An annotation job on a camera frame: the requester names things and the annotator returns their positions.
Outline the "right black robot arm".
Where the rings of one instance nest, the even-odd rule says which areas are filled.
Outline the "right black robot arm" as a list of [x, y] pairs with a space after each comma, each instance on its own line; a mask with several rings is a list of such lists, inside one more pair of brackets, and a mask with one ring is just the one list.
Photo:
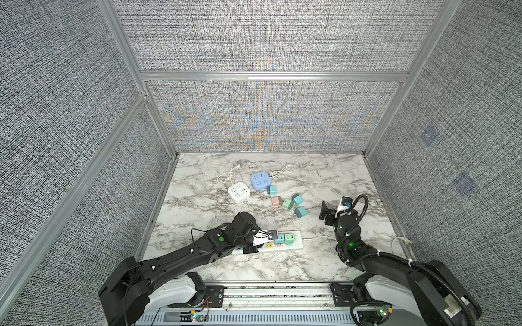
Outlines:
[[427, 325], [475, 325], [481, 306], [443, 262], [416, 262], [362, 240], [367, 200], [364, 194], [344, 197], [335, 209], [322, 203], [319, 219], [333, 228], [338, 258], [362, 273], [352, 285], [330, 285], [335, 306], [348, 307], [356, 325], [380, 325], [394, 307]]

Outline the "green adapter lowest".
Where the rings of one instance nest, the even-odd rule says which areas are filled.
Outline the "green adapter lowest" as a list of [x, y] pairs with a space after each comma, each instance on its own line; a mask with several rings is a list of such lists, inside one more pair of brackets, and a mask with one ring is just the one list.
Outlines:
[[285, 244], [292, 244], [295, 242], [295, 235], [293, 233], [287, 233], [287, 234], [284, 234], [284, 243]]

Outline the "long white power strip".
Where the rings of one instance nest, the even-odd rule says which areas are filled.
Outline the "long white power strip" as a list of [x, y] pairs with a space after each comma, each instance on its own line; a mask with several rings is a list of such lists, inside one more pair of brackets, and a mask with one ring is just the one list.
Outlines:
[[295, 251], [303, 248], [303, 239], [300, 231], [283, 231], [274, 241], [267, 242], [252, 249], [235, 249], [233, 255], [247, 255], [254, 253], [271, 253], [276, 251]]

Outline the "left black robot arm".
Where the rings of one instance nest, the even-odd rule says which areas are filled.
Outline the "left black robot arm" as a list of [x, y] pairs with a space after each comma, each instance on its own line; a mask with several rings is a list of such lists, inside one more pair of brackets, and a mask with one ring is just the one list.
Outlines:
[[148, 260], [133, 256], [122, 260], [99, 289], [107, 323], [132, 325], [153, 306], [153, 294], [167, 282], [225, 258], [237, 248], [257, 249], [277, 237], [276, 230], [263, 230], [254, 216], [240, 212], [230, 223], [206, 230], [181, 249]]

